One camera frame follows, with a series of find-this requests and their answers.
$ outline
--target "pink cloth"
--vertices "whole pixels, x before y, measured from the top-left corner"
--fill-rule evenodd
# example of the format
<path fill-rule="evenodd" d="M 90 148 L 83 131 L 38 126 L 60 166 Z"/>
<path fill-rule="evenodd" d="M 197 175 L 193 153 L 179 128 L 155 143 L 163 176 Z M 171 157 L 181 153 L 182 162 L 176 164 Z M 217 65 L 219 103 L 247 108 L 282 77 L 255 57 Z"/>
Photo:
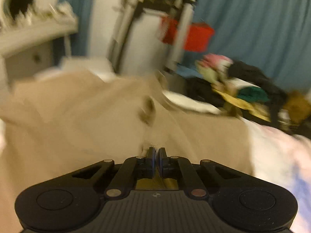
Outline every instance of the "pink cloth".
<path fill-rule="evenodd" d="M 233 61 L 226 56 L 216 55 L 216 54 L 212 54 L 212 53 L 205 55 L 204 60 L 202 60 L 202 61 L 203 61 L 203 66 L 208 66 L 211 68 L 217 68 L 220 60 L 226 60 L 230 63 L 233 63 Z"/>
<path fill-rule="evenodd" d="M 297 135 L 295 136 L 295 139 L 278 129 L 268 126 L 262 126 L 262 129 L 266 131 L 267 135 L 274 139 L 284 153 L 292 157 L 299 167 L 303 179 L 311 183 L 311 156 L 309 153 L 309 151 L 311 151 L 310 140 Z"/>

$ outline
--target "blue curtain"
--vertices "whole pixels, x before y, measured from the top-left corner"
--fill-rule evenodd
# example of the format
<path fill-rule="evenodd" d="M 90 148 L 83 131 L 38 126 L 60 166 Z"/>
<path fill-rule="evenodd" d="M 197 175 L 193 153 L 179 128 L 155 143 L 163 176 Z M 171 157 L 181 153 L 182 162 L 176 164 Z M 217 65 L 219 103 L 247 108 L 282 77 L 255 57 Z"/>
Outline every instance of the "blue curtain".
<path fill-rule="evenodd" d="M 86 56 L 93 0 L 59 0 L 59 2 L 63 1 L 71 4 L 73 12 L 79 18 L 79 32 L 71 35 L 72 55 Z M 58 65 L 62 56 L 65 55 L 63 39 L 56 39 L 53 42 L 53 52 L 54 64 Z"/>
<path fill-rule="evenodd" d="M 311 87 L 310 0 L 199 0 L 194 21 L 202 20 L 216 31 L 206 53 L 256 66 L 285 90 Z M 190 73 L 201 57 L 185 54 Z"/>

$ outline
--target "red box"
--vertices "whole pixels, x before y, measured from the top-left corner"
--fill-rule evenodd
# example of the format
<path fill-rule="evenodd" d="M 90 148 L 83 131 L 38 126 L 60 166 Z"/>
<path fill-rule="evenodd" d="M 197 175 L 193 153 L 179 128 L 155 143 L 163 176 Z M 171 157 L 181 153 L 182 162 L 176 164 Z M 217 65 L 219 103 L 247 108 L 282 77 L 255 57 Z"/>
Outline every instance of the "red box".
<path fill-rule="evenodd" d="M 162 26 L 167 18 L 162 18 Z M 168 29 L 162 42 L 172 45 L 177 33 L 178 21 L 170 19 Z M 190 27 L 184 49 L 187 51 L 204 52 L 207 49 L 210 38 L 215 34 L 215 30 L 206 23 L 193 23 Z"/>

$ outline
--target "pile of clothes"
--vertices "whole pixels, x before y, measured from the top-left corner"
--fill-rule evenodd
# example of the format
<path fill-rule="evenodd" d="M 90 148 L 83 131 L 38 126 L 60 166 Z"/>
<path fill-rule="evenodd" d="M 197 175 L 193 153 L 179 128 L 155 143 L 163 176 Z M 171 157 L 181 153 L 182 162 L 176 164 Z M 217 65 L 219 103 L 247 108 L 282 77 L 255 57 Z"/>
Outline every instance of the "pile of clothes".
<path fill-rule="evenodd" d="M 208 54 L 196 61 L 204 79 L 187 81 L 187 96 L 222 108 L 261 125 L 288 130 L 290 118 L 282 107 L 287 94 L 257 67 Z"/>

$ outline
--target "beige fabric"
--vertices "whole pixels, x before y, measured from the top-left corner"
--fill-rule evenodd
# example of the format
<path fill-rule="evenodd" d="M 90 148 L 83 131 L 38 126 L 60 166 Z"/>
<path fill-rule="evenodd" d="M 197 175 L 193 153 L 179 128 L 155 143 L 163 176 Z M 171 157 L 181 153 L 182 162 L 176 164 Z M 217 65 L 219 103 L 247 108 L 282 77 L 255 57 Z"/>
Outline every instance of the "beige fabric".
<path fill-rule="evenodd" d="M 21 226 L 14 201 L 25 188 L 111 158 L 122 163 L 150 146 L 192 163 L 211 159 L 251 174 L 243 122 L 184 111 L 155 76 L 104 83 L 90 72 L 16 85 L 2 107 L 7 147 L 0 157 L 0 232 Z"/>

